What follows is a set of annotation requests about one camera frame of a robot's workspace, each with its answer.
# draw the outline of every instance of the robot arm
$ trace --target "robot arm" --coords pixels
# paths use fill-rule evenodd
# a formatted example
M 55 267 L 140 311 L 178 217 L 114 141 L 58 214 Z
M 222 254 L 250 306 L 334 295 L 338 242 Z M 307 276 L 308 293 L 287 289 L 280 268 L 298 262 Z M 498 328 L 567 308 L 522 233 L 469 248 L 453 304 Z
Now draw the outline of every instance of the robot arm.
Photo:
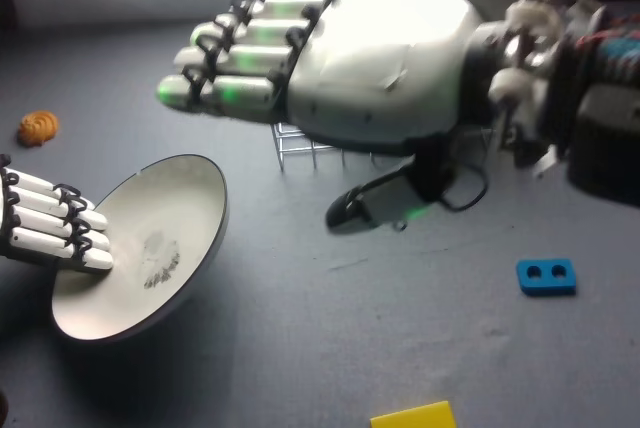
M 109 271 L 113 258 L 102 233 L 107 220 L 69 185 L 53 185 L 9 168 L 0 155 L 0 255 L 36 264 L 68 260 L 77 271 Z
M 457 128 L 505 114 L 515 139 L 502 145 L 517 167 L 551 145 L 564 155 L 598 71 L 586 48 L 607 22 L 595 0 L 489 1 L 233 0 L 196 28 L 195 46 L 174 61 L 181 74 L 158 97 L 190 113 L 290 123 L 338 148 L 412 156 L 338 198 L 326 219 L 334 233 L 411 219 L 431 203 L 461 211 L 488 183 L 472 166 L 482 191 L 464 206 L 447 201 L 461 168 Z M 593 178 L 574 165 L 583 166 L 575 184 Z

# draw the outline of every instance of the orange object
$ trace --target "orange object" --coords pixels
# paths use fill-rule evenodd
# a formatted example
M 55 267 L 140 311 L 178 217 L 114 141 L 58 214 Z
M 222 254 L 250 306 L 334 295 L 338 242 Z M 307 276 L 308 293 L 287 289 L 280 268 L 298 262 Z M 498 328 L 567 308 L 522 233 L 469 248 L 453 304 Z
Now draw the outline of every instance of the orange object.
M 58 118 L 50 111 L 29 113 L 20 123 L 18 139 L 25 146 L 42 146 L 58 132 Z

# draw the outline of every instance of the blue block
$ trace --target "blue block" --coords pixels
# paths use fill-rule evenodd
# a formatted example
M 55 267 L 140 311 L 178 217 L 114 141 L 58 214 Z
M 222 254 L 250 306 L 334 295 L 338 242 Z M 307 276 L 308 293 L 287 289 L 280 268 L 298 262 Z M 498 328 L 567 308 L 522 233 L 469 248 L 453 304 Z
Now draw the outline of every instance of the blue block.
M 575 295 L 571 260 L 521 260 L 516 266 L 520 289 L 529 296 Z

